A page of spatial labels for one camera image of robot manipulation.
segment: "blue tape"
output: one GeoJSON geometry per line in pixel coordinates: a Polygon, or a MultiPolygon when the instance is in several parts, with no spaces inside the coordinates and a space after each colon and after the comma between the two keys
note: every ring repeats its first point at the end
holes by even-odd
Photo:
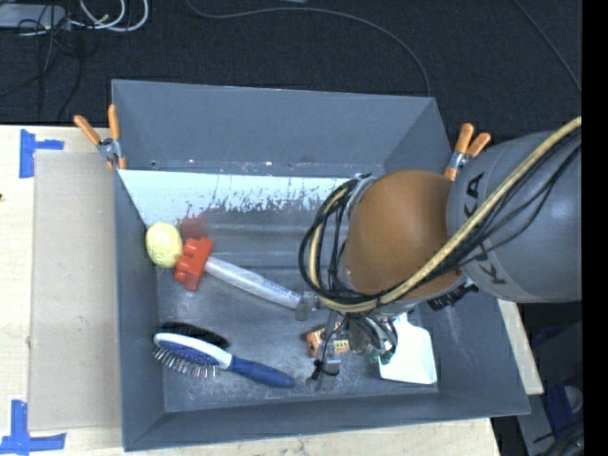
{"type": "Polygon", "coordinates": [[[28,404],[20,400],[10,403],[10,436],[0,441],[0,454],[28,456],[32,451],[54,451],[66,445],[66,434],[47,437],[29,437],[28,404]]]}
{"type": "Polygon", "coordinates": [[[63,150],[63,141],[36,141],[36,135],[21,129],[21,152],[19,154],[19,178],[32,178],[34,175],[34,152],[37,149],[63,150]]]}

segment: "brush bristles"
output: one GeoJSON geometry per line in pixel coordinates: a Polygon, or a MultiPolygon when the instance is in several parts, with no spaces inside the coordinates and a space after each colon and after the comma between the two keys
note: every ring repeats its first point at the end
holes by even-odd
{"type": "Polygon", "coordinates": [[[195,378],[209,378],[217,375],[215,365],[198,365],[190,361],[186,361],[176,356],[171,350],[157,347],[154,350],[154,357],[163,365],[171,370],[178,371],[184,375],[193,376],[195,378]]]}

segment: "yellow ball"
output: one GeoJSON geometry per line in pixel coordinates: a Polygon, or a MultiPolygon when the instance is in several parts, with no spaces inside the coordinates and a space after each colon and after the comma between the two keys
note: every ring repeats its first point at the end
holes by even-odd
{"type": "Polygon", "coordinates": [[[159,221],[145,233],[145,248],[156,265],[170,269],[181,256],[183,241],[174,225],[159,221]]]}

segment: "hairbrush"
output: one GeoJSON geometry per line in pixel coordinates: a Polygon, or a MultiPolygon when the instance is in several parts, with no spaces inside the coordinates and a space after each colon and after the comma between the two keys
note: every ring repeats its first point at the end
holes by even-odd
{"type": "Polygon", "coordinates": [[[157,332],[154,335],[154,356],[166,367],[195,377],[207,376],[215,367],[233,371],[270,387],[290,389],[295,380],[286,373],[233,356],[220,346],[201,337],[175,332],[157,332]]]}

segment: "black carpet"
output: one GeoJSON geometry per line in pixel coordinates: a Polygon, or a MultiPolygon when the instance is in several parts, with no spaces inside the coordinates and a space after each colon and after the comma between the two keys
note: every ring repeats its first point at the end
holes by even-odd
{"type": "MultiPolygon", "coordinates": [[[[110,19],[119,8],[85,1],[110,19]]],[[[149,19],[133,32],[0,30],[0,124],[71,124],[82,114],[106,126],[116,78],[428,95],[452,145],[464,122],[501,143],[581,114],[582,0],[189,1],[213,15],[264,11],[212,19],[186,0],[148,0],[149,19]],[[287,9],[266,11],[276,8],[287,9]]],[[[76,0],[17,2],[55,2],[83,18],[76,0]]],[[[134,23],[143,2],[129,2],[134,23]]],[[[551,325],[552,310],[529,308],[531,335],[551,325]]],[[[517,454],[506,450],[508,426],[499,441],[517,454]]]]}

